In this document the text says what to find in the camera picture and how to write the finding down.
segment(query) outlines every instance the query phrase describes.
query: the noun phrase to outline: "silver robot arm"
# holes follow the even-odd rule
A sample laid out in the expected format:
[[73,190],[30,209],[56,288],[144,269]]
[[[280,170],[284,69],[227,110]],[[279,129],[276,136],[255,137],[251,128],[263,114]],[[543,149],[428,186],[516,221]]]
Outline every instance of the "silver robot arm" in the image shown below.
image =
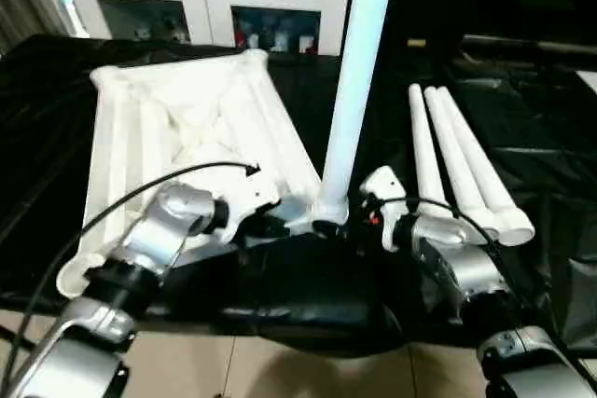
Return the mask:
[[[389,167],[372,173],[361,191],[368,197],[365,207],[368,202],[404,196]],[[597,398],[588,371],[529,319],[492,258],[465,242],[458,221],[412,216],[406,208],[392,213],[386,209],[381,215],[384,248],[409,251],[475,338],[479,363],[489,381],[488,397]],[[383,238],[388,232],[393,235],[391,244]]]
[[[263,203],[252,206],[275,201],[275,195],[262,196]],[[136,321],[156,297],[187,236],[222,230],[229,221],[229,205],[210,192],[180,183],[163,186],[105,264],[88,270],[89,286],[36,346],[7,397],[119,397],[129,376],[120,354],[134,341]]]

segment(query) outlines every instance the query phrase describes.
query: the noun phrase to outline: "glowing white tube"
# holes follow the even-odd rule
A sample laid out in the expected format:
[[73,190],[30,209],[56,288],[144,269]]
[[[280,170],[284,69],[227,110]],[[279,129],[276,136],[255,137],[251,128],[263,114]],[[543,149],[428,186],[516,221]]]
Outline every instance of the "glowing white tube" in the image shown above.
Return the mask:
[[[409,87],[410,121],[412,124],[412,142],[417,169],[417,185],[421,198],[433,199],[446,203],[444,188],[439,176],[436,150],[429,130],[429,121],[425,112],[421,86],[412,84]],[[450,218],[451,213],[432,204],[419,204],[419,213],[437,218]]]
[[446,88],[439,88],[437,92],[449,113],[456,139],[473,172],[483,200],[497,217],[499,241],[505,246],[518,246],[531,240],[535,235],[533,224],[514,203],[450,92]]
[[[427,88],[424,92],[429,113],[433,121],[441,154],[450,176],[451,189],[456,197],[458,208],[476,221],[492,239],[497,239],[495,216],[485,206],[473,173],[466,163],[460,145],[456,139],[451,121],[442,99],[435,88]],[[469,241],[476,244],[486,242],[478,232],[469,231]]]
[[354,165],[388,0],[353,0],[340,70],[326,167],[312,218],[344,224]]

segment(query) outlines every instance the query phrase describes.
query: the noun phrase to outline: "black plastic sheet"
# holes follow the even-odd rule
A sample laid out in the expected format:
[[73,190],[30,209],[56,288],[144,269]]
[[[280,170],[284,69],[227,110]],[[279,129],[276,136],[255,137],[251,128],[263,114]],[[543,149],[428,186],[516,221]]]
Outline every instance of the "black plastic sheet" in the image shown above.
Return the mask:
[[[39,36],[0,61],[2,306],[22,309],[53,255],[81,226],[96,101],[90,71],[107,64],[131,66],[231,52]],[[320,173],[339,69],[338,59],[313,56],[272,55],[269,64]],[[488,70],[441,62],[433,54],[384,51],[371,87],[352,194],[384,163],[391,164],[407,191],[416,192],[406,97],[414,81],[450,87],[537,230],[527,245],[504,249],[509,270],[572,348],[594,354],[595,94],[576,75],[545,68]],[[407,256],[376,253],[377,261],[374,256],[372,263],[361,263],[357,251],[324,249],[320,242],[294,240],[285,255],[266,256],[273,248],[265,247],[180,271],[167,281],[147,324],[261,334],[305,350],[323,347],[355,354],[388,350],[405,340],[470,343],[450,320],[442,293]],[[322,252],[298,251],[300,244]],[[377,244],[372,246],[375,252]],[[304,267],[304,276],[293,266]],[[310,276],[316,283],[309,283]],[[51,285],[38,310],[55,313],[63,303]],[[360,340],[384,334],[386,342],[365,348],[347,332]]]

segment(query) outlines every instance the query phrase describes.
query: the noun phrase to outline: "wire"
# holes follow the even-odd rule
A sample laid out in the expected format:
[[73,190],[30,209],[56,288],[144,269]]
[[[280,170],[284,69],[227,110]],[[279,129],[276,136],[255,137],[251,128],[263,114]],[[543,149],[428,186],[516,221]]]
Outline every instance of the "wire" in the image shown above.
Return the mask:
[[148,182],[147,184],[141,185],[140,187],[134,189],[132,192],[126,194],[112,205],[106,207],[101,213],[98,213],[93,219],[91,219],[83,228],[77,232],[72,239],[70,239],[64,246],[61,248],[60,251],[54,255],[54,258],[50,262],[48,268],[44,272],[44,275],[40,279],[39,283],[34,289],[29,302],[27,303],[27,307],[23,312],[23,317],[21,321],[21,325],[17,330],[17,333],[12,341],[12,347],[10,348],[10,354],[8,355],[7,363],[5,364],[4,374],[2,376],[2,387],[0,389],[0,396],[4,397],[8,390],[8,385],[10,379],[12,378],[12,372],[14,370],[15,362],[17,361],[17,355],[19,353],[19,347],[21,346],[21,342],[23,341],[25,332],[27,331],[27,327],[29,326],[29,321],[33,317],[35,305],[39,301],[46,284],[48,283],[49,279],[52,277],[54,271],[62,261],[62,259],[68,254],[68,251],[76,244],[79,239],[81,239],[86,233],[88,233],[92,228],[97,226],[100,222],[102,222],[107,215],[113,212],[115,209],[120,207],[122,204],[128,202],[130,199],[134,198],[135,196],[143,193],[144,191],[148,190],[149,188],[162,184],[166,181],[173,179],[174,177],[180,176],[187,172],[196,172],[198,170],[203,170],[206,168],[213,168],[213,167],[239,167],[244,168],[246,170],[246,175],[250,176],[259,171],[259,167],[251,166],[241,162],[231,162],[231,161],[223,161],[223,162],[211,162],[211,163],[203,163],[201,165],[193,165],[190,167],[183,168],[181,170],[177,170],[175,172],[171,172],[160,178],[156,179],[155,181]]
[[[12,341],[15,339],[16,333],[12,330],[9,330],[4,325],[0,325],[0,339],[5,340],[9,344],[12,344]],[[26,337],[24,337],[21,341],[21,349],[25,351],[33,351],[35,348],[35,343]]]

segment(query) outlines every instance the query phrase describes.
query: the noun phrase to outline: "white plastic tray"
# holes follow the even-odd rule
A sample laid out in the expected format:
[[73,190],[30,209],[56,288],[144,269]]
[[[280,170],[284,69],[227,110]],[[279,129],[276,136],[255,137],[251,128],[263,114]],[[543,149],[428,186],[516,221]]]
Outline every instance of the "white plastic tray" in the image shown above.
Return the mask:
[[[301,217],[320,179],[267,72],[261,50],[228,57],[137,68],[102,67],[91,73],[99,91],[84,222],[127,192],[163,174],[218,160],[258,163],[275,181],[282,203],[273,211]],[[214,168],[180,178],[225,195],[244,171]],[[131,200],[81,239],[58,275],[61,294],[80,295],[84,271],[139,216],[154,191]],[[187,242],[197,247],[208,240]]]

